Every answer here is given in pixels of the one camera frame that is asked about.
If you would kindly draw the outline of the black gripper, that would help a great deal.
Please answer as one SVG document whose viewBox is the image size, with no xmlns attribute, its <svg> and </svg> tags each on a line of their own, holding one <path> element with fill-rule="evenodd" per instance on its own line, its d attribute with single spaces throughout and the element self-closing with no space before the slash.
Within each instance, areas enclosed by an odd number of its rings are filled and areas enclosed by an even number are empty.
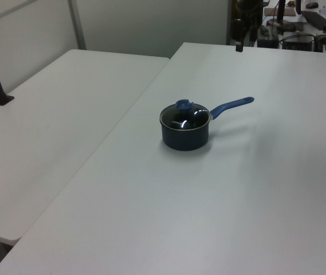
<svg viewBox="0 0 326 275">
<path fill-rule="evenodd" d="M 235 2 L 239 18 L 233 19 L 233 39 L 235 51 L 243 52 L 243 28 L 249 29 L 249 46 L 254 46 L 257 40 L 257 28 L 262 25 L 264 1 L 239 0 Z"/>
</svg>

